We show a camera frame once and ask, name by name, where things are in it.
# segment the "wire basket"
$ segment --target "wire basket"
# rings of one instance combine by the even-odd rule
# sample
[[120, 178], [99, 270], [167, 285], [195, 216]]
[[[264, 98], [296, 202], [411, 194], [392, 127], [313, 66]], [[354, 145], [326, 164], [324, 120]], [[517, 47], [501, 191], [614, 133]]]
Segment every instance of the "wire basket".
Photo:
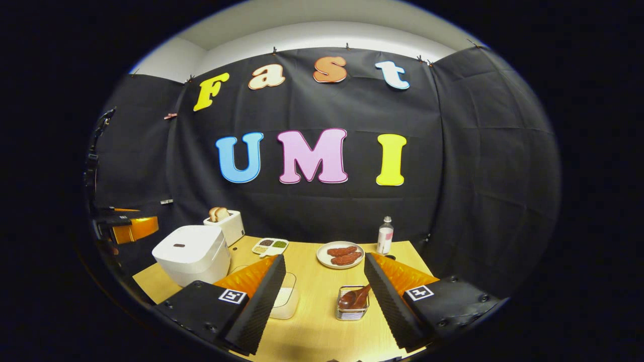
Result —
[[340, 298], [342, 298], [346, 293], [363, 287], [364, 285], [343, 285], [340, 287], [336, 300], [336, 319], [341, 321], [357, 321], [365, 315], [366, 310], [369, 308], [369, 294], [366, 296], [366, 305], [362, 309], [340, 309], [338, 306]]

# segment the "sausage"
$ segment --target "sausage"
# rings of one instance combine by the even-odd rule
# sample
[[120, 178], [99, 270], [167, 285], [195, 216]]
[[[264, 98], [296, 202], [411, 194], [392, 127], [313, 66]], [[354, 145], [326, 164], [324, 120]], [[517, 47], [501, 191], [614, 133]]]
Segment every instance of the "sausage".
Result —
[[335, 265], [349, 265], [353, 264], [361, 256], [361, 252], [354, 251], [351, 254], [336, 256], [335, 258], [331, 259], [331, 263]]
[[352, 252], [358, 250], [357, 247], [350, 246], [350, 247], [336, 247], [335, 249], [329, 249], [327, 250], [327, 254], [331, 256], [342, 256], [342, 255], [347, 255], [351, 254]]

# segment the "black fabric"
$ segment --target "black fabric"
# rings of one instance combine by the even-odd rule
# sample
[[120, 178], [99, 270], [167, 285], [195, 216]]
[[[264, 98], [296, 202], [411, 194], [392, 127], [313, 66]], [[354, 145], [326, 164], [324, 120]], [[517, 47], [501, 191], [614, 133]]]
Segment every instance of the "black fabric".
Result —
[[171, 113], [183, 84], [150, 75], [125, 76], [104, 111], [117, 107], [97, 142], [98, 207], [131, 207], [171, 198], [166, 145]]
[[439, 278], [459, 274], [505, 298], [545, 250], [560, 162], [537, 97], [499, 56], [472, 47], [433, 64], [444, 136], [441, 199], [422, 251]]
[[[337, 84], [317, 83], [315, 62], [342, 56], [348, 76]], [[405, 69], [410, 88], [390, 87], [374, 64], [393, 61]], [[286, 81], [250, 90], [252, 72], [280, 64]], [[193, 111], [199, 84], [228, 73], [213, 104]], [[425, 236], [433, 218], [442, 168], [442, 132], [433, 79], [426, 63], [400, 55], [344, 48], [312, 48], [261, 55], [209, 71], [190, 83], [175, 120], [170, 143], [169, 184], [180, 224], [200, 224], [214, 206], [241, 211], [246, 233], [295, 241], [350, 240], [372, 243], [384, 216], [391, 216], [395, 240]], [[344, 170], [348, 180], [317, 179], [282, 184], [283, 147], [278, 133], [302, 132], [310, 147], [327, 128], [343, 128]], [[238, 169], [248, 164], [242, 136], [262, 132], [261, 171], [246, 184], [221, 175], [215, 142], [236, 137]], [[382, 146], [377, 137], [395, 133], [407, 139], [402, 149], [401, 186], [379, 186]]]

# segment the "white plate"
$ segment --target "white plate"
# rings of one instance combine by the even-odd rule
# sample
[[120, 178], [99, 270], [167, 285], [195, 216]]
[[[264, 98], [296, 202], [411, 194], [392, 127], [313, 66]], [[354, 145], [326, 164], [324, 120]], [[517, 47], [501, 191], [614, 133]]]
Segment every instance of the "white plate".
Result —
[[[356, 259], [353, 262], [353, 264], [349, 264], [349, 265], [335, 265], [331, 263], [331, 259], [333, 259], [333, 256], [327, 254], [327, 250], [334, 249], [336, 247], [350, 247], [350, 246], [355, 246], [358, 248], [356, 251], [362, 253], [362, 255], [360, 255], [360, 258]], [[360, 264], [360, 262], [364, 258], [365, 258], [365, 251], [363, 250], [363, 248], [361, 248], [360, 245], [352, 242], [330, 242], [322, 245], [317, 250], [317, 259], [320, 261], [320, 263], [324, 264], [324, 266], [330, 267], [331, 269], [349, 269]]]
[[[274, 240], [274, 241], [273, 241], [273, 243], [275, 243], [275, 242], [285, 242], [285, 243], [286, 243], [286, 246], [285, 246], [285, 247], [272, 247], [272, 246], [260, 245], [260, 243], [261, 243], [262, 241], [264, 241], [264, 240]], [[267, 250], [266, 250], [265, 252], [256, 252], [256, 251], [255, 251], [255, 248], [256, 248], [256, 247], [265, 247], [265, 248], [267, 248]], [[259, 254], [259, 255], [260, 255], [260, 258], [262, 258], [263, 256], [273, 256], [273, 255], [281, 254], [281, 253], [283, 253], [283, 252], [284, 252], [284, 250], [286, 250], [286, 248], [287, 248], [287, 247], [289, 247], [289, 241], [288, 241], [288, 240], [284, 240], [284, 239], [277, 239], [277, 238], [264, 238], [264, 239], [261, 239], [260, 241], [258, 241], [258, 242], [255, 244], [255, 246], [253, 246], [253, 247], [252, 247], [252, 249], [251, 249], [251, 250], [252, 250], [255, 254]]]

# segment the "yellow letter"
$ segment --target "yellow letter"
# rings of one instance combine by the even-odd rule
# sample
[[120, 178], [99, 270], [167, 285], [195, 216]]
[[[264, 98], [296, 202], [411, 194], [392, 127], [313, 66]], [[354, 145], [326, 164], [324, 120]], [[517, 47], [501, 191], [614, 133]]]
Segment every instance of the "yellow letter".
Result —
[[222, 87], [222, 82], [227, 81], [230, 77], [231, 76], [228, 73], [224, 73], [216, 76], [215, 78], [207, 79], [199, 84], [199, 87], [202, 89], [199, 92], [197, 104], [194, 105], [194, 111], [196, 112], [209, 107], [213, 103], [210, 96], [216, 96], [217, 93], [219, 93], [219, 89]]
[[269, 64], [258, 68], [252, 73], [254, 78], [248, 82], [248, 88], [260, 90], [266, 86], [279, 86], [286, 80], [286, 78], [282, 77], [281, 73], [282, 67], [279, 64]]
[[401, 175], [401, 157], [407, 139], [400, 135], [379, 135], [378, 142], [383, 145], [383, 168], [375, 183], [380, 186], [400, 186], [404, 182]]

